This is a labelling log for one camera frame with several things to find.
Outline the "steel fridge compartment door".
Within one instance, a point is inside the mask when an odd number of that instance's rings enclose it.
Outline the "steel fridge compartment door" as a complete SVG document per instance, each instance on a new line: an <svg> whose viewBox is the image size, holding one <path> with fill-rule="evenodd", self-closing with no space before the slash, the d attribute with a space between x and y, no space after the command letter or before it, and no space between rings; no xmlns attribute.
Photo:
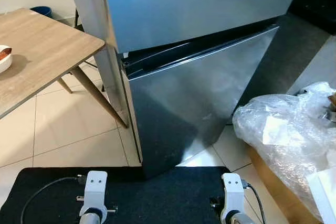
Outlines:
<svg viewBox="0 0 336 224"><path fill-rule="evenodd" d="M278 30L250 24L122 59L147 178L216 142Z"/></svg>

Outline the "stainless steel fridge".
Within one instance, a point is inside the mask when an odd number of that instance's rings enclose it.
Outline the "stainless steel fridge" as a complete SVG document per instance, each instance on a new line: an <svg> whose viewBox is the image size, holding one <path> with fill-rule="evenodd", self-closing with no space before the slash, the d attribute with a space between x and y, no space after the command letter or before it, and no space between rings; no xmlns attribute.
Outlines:
<svg viewBox="0 0 336 224"><path fill-rule="evenodd" d="M106 43L103 50L94 55L94 60L98 64L104 90L108 93L113 107L122 113L122 120L130 128L128 133L133 142L131 155L137 157L141 164L139 141L130 109L128 83L124 79L121 63L130 52L120 53L116 49L106 0L74 2L84 32ZM288 13L288 10L281 16L252 23L274 22L279 26L279 30L236 108L247 103L252 97L263 94L296 94L300 88L315 82L328 82L334 87L336 72L333 54L327 53L328 48L334 47L334 35L310 24L300 16Z"/></svg>

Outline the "black foam floor mat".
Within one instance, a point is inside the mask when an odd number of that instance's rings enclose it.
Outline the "black foam floor mat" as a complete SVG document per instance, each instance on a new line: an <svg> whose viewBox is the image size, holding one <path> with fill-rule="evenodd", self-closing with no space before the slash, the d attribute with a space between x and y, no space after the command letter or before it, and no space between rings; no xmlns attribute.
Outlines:
<svg viewBox="0 0 336 224"><path fill-rule="evenodd" d="M103 224L221 224L209 198L223 197L226 167L27 167L0 207L0 224L78 224L91 170L108 173Z"/></svg>

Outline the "large brown cardboard box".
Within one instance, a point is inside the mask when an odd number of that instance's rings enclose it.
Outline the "large brown cardboard box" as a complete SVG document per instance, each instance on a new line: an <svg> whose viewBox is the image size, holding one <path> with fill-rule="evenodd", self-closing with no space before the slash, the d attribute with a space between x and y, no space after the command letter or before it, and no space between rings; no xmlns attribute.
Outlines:
<svg viewBox="0 0 336 224"><path fill-rule="evenodd" d="M253 147L247 146L247 154L272 201L281 211L279 219L287 221L288 224L322 224L295 193L271 171Z"/></svg>

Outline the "white flat board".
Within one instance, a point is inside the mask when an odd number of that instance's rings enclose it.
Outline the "white flat board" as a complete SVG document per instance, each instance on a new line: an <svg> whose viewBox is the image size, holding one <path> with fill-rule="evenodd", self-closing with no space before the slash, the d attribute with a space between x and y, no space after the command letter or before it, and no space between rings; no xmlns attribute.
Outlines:
<svg viewBox="0 0 336 224"><path fill-rule="evenodd" d="M336 224L336 189L334 169L306 176L313 200L324 224Z"/></svg>

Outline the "steel freezer door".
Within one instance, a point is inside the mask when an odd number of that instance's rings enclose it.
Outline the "steel freezer door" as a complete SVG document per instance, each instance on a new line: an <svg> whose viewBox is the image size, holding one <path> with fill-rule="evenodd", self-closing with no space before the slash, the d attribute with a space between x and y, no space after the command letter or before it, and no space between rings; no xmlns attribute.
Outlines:
<svg viewBox="0 0 336 224"><path fill-rule="evenodd" d="M120 53L235 29L284 15L292 0L106 0Z"/></svg>

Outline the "light wooden table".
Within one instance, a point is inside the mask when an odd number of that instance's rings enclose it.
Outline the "light wooden table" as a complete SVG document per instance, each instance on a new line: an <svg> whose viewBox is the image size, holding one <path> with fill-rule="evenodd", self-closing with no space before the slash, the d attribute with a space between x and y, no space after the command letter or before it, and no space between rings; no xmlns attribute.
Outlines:
<svg viewBox="0 0 336 224"><path fill-rule="evenodd" d="M67 74L121 125L125 121L81 70L81 63L106 43L33 10L20 8L0 15L0 46L12 47L12 65L0 73L0 119Z"/></svg>

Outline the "red and white bowl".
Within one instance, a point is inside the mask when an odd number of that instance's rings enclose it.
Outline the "red and white bowl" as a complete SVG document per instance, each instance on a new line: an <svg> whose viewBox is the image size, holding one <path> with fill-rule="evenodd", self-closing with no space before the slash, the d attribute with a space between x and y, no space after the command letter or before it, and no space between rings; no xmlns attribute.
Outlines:
<svg viewBox="0 0 336 224"><path fill-rule="evenodd" d="M12 61L12 47L0 46L0 73L7 70Z"/></svg>

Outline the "dark blue bin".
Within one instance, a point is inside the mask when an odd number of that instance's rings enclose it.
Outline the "dark blue bin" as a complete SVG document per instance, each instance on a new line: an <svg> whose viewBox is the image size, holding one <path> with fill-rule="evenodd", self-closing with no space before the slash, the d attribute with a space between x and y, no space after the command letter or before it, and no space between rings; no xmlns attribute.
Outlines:
<svg viewBox="0 0 336 224"><path fill-rule="evenodd" d="M47 16L48 18L53 18L52 16L52 8L48 7L48 6L36 6L36 7L32 7L30 8L30 10L39 13L41 15Z"/></svg>

